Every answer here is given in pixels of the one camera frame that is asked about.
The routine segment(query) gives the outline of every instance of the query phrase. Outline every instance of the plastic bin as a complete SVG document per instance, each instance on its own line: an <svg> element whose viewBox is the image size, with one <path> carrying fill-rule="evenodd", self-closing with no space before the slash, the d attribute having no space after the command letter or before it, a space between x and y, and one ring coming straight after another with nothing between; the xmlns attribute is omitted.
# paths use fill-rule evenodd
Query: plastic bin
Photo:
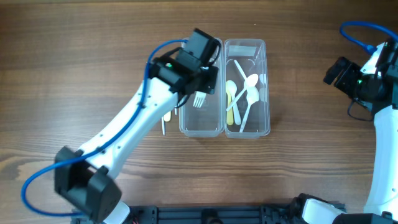
<svg viewBox="0 0 398 224"><path fill-rule="evenodd" d="M240 125L226 124L226 81L235 82L238 94L243 89L244 79L233 60L237 60L247 76L256 73L259 81L260 100L251 106L247 123L242 133ZM180 130L188 137L216 137L224 130L228 138L255 139L270 131L266 45L257 39L229 39L224 43L220 56L215 62L219 68L214 95L206 95L201 108L193 107L195 93L180 108ZM243 119L248 107L246 93L237 102Z"/></svg>

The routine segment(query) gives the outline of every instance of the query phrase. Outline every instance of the brown wood surface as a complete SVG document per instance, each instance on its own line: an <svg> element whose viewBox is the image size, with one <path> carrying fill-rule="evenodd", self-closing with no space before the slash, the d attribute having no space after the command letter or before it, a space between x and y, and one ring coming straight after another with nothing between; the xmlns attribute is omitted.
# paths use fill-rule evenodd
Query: brown wood surface
<svg viewBox="0 0 398 224"><path fill-rule="evenodd" d="M22 183L100 131L137 90L148 54L198 27L222 40L263 39L271 133L257 140L193 139L173 115L158 123L117 182L130 205L288 202L300 192L361 212L371 186L372 123L322 82L339 56L368 56L338 33L343 21L398 30L397 1L148 1L0 6L0 223L68 223L29 212ZM372 44L386 36L350 29ZM358 110L359 115L366 115ZM69 211L52 174L32 184L40 208Z"/></svg>

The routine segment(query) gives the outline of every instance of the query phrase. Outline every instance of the wooden tabletop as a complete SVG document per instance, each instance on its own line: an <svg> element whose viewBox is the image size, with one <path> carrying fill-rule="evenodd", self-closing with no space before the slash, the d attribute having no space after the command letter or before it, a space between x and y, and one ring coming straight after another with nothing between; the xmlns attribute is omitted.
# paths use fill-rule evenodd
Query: wooden tabletop
<svg viewBox="0 0 398 224"><path fill-rule="evenodd" d="M149 1L0 5L0 223L68 223L20 200L23 182L64 145L77 149L137 90L149 53L193 28L266 42L271 133L256 140L185 137L172 116L124 165L117 183L130 205L289 202L301 192L361 212L376 147L372 123L347 116L348 97L322 82L340 56L369 56L339 35L344 21L398 30L397 1ZM348 29L364 42L386 36ZM355 113L366 116L361 108ZM38 207L71 209L35 181Z"/></svg>

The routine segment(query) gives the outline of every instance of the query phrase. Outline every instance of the fork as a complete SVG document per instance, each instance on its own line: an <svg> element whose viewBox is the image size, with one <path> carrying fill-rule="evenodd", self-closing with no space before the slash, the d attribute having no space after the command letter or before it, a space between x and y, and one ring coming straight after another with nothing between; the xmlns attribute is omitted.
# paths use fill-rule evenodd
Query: fork
<svg viewBox="0 0 398 224"><path fill-rule="evenodd" d="M193 101L193 107L201 108L203 102L205 102L205 99L206 99L206 93L197 91L195 95L195 100Z"/></svg>

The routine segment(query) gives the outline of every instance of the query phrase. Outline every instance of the spoon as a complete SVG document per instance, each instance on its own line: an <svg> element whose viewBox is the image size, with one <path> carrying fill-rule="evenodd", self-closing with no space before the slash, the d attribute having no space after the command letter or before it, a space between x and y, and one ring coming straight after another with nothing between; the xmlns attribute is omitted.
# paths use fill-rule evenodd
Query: spoon
<svg viewBox="0 0 398 224"><path fill-rule="evenodd" d="M248 78L246 77L246 74L244 73L244 71L243 71L241 65L238 63L237 60L234 60L234 62L235 62L236 67L238 68L240 74L242 75L244 81L246 81Z"/></svg>
<svg viewBox="0 0 398 224"><path fill-rule="evenodd" d="M238 99L243 95L243 93L249 88L249 87L254 87L256 86L257 82L259 81L259 75L257 74L252 74L248 77L246 81L244 81L244 87L243 90L236 96L235 100L232 101L232 103L227 107L227 111L229 111L233 105L236 104Z"/></svg>
<svg viewBox="0 0 398 224"><path fill-rule="evenodd" d="M246 109L246 112L243 117L241 130L239 131L240 133L243 132L244 126L246 125L246 122L248 121L248 116L249 116L249 111L250 111L251 105L260 100L260 94L256 87L248 88L246 100L248 101L248 108Z"/></svg>
<svg viewBox="0 0 398 224"><path fill-rule="evenodd" d="M238 90L238 88L236 87L235 82L232 81L232 80L228 80L226 82L226 88L227 88L227 94L229 92L231 94L231 96L232 96L232 100L235 100L235 94L236 94L236 91ZM237 106L236 103L233 105L233 111L234 111L235 124L241 125L241 123L242 123L241 115L239 114L238 106Z"/></svg>
<svg viewBox="0 0 398 224"><path fill-rule="evenodd" d="M226 82L225 84L226 84L226 94L227 94L227 97L228 97L227 104L229 106L231 104L231 101L232 101L231 92L229 91L229 87L228 87L229 83ZM228 125L234 124L234 114L232 114L231 110L226 112L226 124L228 124Z"/></svg>

